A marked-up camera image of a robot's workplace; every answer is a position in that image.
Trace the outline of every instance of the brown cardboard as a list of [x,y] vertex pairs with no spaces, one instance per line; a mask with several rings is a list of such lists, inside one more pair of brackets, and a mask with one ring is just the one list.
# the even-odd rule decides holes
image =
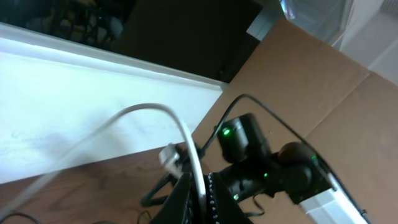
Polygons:
[[[232,100],[249,93],[274,110],[325,156],[375,223],[394,223],[398,209],[398,88],[304,31],[279,21],[253,52],[194,133],[204,144]],[[253,112],[272,150],[296,139],[274,118],[249,100],[238,103],[230,118]],[[205,163],[219,171],[217,140]],[[258,196],[265,208],[255,223],[310,223],[283,193]],[[240,203],[256,211],[251,199]]]
[[[266,103],[298,133],[306,136],[369,71],[287,21],[279,21],[253,52],[194,132],[203,145],[228,105],[249,93]],[[229,118],[253,112],[277,151],[295,138],[263,109],[242,100]],[[215,141],[206,152],[211,170],[227,164]]]
[[372,73],[307,137],[374,223],[396,223],[398,86]]

